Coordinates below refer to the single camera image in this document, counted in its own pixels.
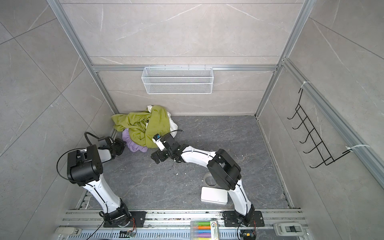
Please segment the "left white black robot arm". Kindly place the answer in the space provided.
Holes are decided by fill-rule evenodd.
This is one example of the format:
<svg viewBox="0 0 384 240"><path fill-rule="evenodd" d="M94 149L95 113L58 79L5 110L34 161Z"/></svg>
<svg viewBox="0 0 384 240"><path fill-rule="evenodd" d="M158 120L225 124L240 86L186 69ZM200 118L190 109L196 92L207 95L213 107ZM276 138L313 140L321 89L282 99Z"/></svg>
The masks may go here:
<svg viewBox="0 0 384 240"><path fill-rule="evenodd" d="M84 133L88 142L86 148L76 148L65 152L67 156L67 176L61 176L71 184L86 189L101 205L99 212L105 228L142 228L145 211L129 211L128 206L110 188L103 175L103 164L120 156L126 146L122 139L99 138L89 132Z"/></svg>

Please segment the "purple cloth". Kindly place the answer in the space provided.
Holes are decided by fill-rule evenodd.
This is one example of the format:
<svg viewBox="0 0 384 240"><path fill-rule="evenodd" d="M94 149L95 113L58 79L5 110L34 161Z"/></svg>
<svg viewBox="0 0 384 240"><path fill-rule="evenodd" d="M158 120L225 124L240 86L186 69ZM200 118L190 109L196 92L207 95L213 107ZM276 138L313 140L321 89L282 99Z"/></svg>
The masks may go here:
<svg viewBox="0 0 384 240"><path fill-rule="evenodd" d="M136 144L130 137L129 129L125 129L122 133L122 139L126 143L127 148L132 152L142 152L146 153L148 151L147 147L140 146Z"/></svg>

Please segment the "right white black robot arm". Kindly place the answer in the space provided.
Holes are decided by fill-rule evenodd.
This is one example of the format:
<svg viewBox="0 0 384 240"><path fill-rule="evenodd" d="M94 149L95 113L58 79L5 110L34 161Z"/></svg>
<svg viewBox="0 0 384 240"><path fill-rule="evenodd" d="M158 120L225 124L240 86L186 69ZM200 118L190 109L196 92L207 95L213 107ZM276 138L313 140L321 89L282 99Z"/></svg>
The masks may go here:
<svg viewBox="0 0 384 240"><path fill-rule="evenodd" d="M228 192L235 209L223 212L226 227L265 226L262 213L255 210L243 188L241 167L225 150L207 152L186 144L180 145L170 133L154 135L153 142L159 148L151 154L156 164L171 159L177 163L193 163L205 167L218 186Z"/></svg>

